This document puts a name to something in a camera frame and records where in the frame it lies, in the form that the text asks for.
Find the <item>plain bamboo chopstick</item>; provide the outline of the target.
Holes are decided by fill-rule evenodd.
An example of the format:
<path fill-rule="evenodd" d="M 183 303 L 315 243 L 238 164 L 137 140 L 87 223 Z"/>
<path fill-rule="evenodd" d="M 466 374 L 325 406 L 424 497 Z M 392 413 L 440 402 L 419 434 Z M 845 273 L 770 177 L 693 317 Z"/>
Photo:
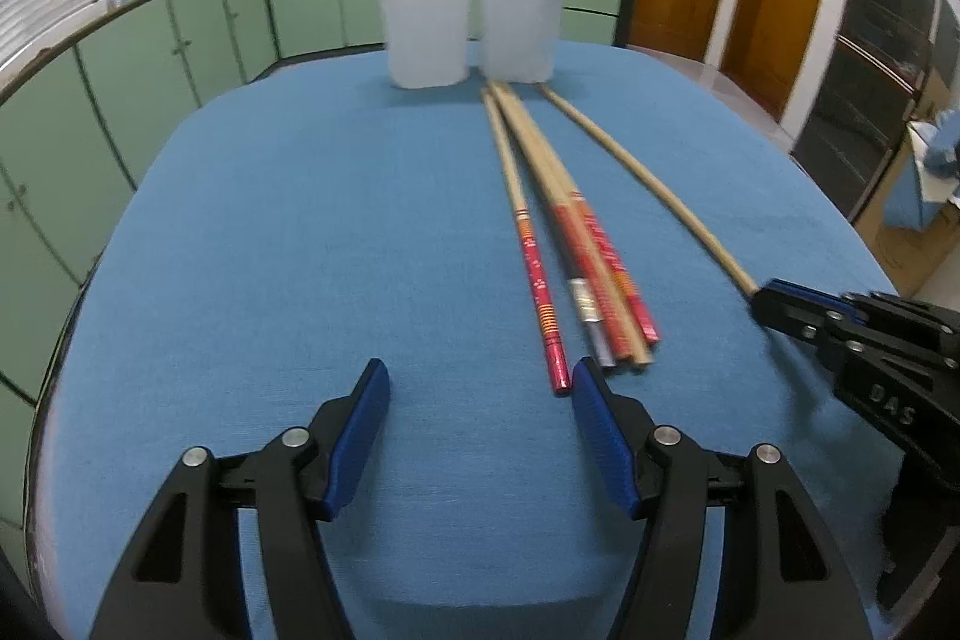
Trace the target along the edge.
<path fill-rule="evenodd" d="M 722 271 L 726 273 L 727 278 L 734 283 L 734 286 L 739 289 L 740 294 L 742 294 L 742 297 L 746 301 L 750 301 L 750 299 L 755 296 L 755 292 L 760 289 L 760 286 L 755 283 L 754 278 L 748 275 L 745 268 L 734 259 L 734 255 L 721 244 L 718 237 L 708 229 L 708 226 L 698 218 L 697 214 L 693 213 L 692 209 L 688 208 L 688 206 L 675 195 L 674 191 L 670 190 L 659 177 L 652 174 L 651 170 L 647 169 L 647 167 L 641 163 L 640 159 L 635 158 L 628 149 L 620 145 L 601 125 L 596 124 L 594 120 L 587 117 L 578 107 L 574 107 L 573 104 L 560 96 L 555 89 L 551 89 L 551 87 L 545 85 L 545 83 L 539 83 L 537 88 L 539 88 L 539 91 L 542 92 L 557 109 L 560 109 L 569 120 L 573 120 L 594 142 L 599 143 L 608 154 L 612 154 L 613 158 L 617 159 L 617 161 L 635 177 L 636 181 L 643 184 L 647 190 L 651 191 L 654 197 L 658 198 L 659 202 L 661 202 L 665 208 L 669 209 L 670 213 L 674 214 L 675 218 L 686 227 L 686 230 L 700 242 L 701 247 L 713 257 L 713 260 L 715 260 Z"/>

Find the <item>green lower kitchen cabinets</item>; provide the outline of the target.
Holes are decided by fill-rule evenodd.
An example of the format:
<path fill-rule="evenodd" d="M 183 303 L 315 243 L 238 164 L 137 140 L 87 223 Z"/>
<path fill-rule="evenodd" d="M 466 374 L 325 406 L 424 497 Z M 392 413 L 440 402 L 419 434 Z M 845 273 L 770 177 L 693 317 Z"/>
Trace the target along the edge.
<path fill-rule="evenodd" d="M 37 406 L 71 310 L 167 140 L 288 67 L 386 84 L 379 0 L 137 0 L 2 92 L 2 521 L 25 523 Z"/>

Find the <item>blue white cloth pile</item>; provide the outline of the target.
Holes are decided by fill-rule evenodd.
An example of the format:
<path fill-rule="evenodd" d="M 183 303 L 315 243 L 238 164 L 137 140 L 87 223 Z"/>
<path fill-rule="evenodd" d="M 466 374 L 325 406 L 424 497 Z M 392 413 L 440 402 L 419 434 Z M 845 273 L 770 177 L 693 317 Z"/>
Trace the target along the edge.
<path fill-rule="evenodd" d="M 884 203 L 882 223 L 923 230 L 942 206 L 958 203 L 958 109 L 942 110 L 932 122 L 910 122 L 907 162 Z"/>

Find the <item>wooden chopstick bundle piece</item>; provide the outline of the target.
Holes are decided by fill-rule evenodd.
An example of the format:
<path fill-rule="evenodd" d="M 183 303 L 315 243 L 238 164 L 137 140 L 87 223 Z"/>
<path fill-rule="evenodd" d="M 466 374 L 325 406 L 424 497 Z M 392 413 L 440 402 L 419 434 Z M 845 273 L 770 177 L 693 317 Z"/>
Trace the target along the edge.
<path fill-rule="evenodd" d="M 530 295 L 532 296 L 532 302 L 534 302 L 540 336 L 544 343 L 545 362 L 547 363 L 551 391 L 556 396 L 565 396 L 571 392 L 565 346 L 563 346 L 562 333 L 560 333 L 558 321 L 556 321 L 555 307 L 553 307 L 550 287 L 548 287 L 547 276 L 545 276 L 544 265 L 542 265 L 534 224 L 530 220 L 529 210 L 527 209 L 523 182 L 521 182 L 516 158 L 514 158 L 508 133 L 506 133 L 503 113 L 501 113 L 500 107 L 494 100 L 493 92 L 490 88 L 482 88 L 480 89 L 480 97 L 482 97 L 483 107 L 487 111 L 491 135 L 493 135 L 494 146 L 496 146 L 496 152 L 498 152 L 498 158 L 500 158 L 501 170 L 503 170 L 509 206 L 511 206 L 519 245 L 521 245 L 521 253 L 523 253 L 524 269 L 529 281 Z"/>

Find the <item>black glass cabinet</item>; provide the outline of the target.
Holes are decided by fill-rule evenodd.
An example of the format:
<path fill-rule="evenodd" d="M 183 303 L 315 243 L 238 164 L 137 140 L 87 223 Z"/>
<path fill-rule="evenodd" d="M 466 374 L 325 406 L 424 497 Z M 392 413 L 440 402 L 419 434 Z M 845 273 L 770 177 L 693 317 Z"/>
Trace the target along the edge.
<path fill-rule="evenodd" d="M 949 102 L 958 16 L 949 0 L 846 0 L 793 158 L 848 221 L 866 206 L 914 117 Z"/>

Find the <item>blue table mat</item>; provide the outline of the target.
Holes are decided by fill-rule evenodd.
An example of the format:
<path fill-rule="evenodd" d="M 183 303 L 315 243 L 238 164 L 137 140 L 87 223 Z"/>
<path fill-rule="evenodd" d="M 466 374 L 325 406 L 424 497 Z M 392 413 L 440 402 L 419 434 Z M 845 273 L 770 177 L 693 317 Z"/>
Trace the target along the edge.
<path fill-rule="evenodd" d="M 656 172 L 759 283 L 890 283 L 811 179 L 709 92 L 630 50 L 562 44 L 553 89 Z M 358 638 L 605 638 L 643 526 L 608 500 L 548 385 L 480 80 L 395 89 L 384 53 L 317 60 L 179 125 L 110 237 L 44 432 L 34 549 L 55 627 L 86 638 L 174 461 L 259 450 L 391 374 L 355 500 L 320 526 Z M 875 638 L 875 522 L 901 453 L 768 333 L 685 227 L 523 92 L 661 333 L 612 378 L 703 447 L 782 448 Z"/>

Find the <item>right white plastic cup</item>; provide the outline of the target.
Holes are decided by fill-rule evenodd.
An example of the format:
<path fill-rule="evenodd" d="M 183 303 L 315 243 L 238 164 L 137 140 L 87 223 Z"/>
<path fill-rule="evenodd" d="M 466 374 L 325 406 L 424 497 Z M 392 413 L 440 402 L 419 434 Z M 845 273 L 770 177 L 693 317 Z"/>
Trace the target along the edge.
<path fill-rule="evenodd" d="M 545 83 L 553 74 L 563 0 L 480 0 L 480 68 L 491 81 Z"/>

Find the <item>white plastic cup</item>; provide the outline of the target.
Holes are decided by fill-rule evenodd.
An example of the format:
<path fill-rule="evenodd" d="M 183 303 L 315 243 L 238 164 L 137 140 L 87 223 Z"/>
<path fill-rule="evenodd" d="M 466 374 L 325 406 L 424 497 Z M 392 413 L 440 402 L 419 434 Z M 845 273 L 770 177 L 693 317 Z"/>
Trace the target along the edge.
<path fill-rule="evenodd" d="M 480 68 L 491 81 L 545 83 L 553 74 L 563 0 L 480 0 Z"/>
<path fill-rule="evenodd" d="M 394 85 L 431 89 L 469 76 L 469 0 L 379 0 Z"/>

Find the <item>left white plastic cup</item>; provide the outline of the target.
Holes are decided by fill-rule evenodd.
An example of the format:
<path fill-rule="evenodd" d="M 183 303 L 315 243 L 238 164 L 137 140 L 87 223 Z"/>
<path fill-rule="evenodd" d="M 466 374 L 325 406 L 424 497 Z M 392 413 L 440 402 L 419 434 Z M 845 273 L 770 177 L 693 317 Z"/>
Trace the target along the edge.
<path fill-rule="evenodd" d="M 394 85 L 431 89 L 469 76 L 469 0 L 379 0 Z"/>

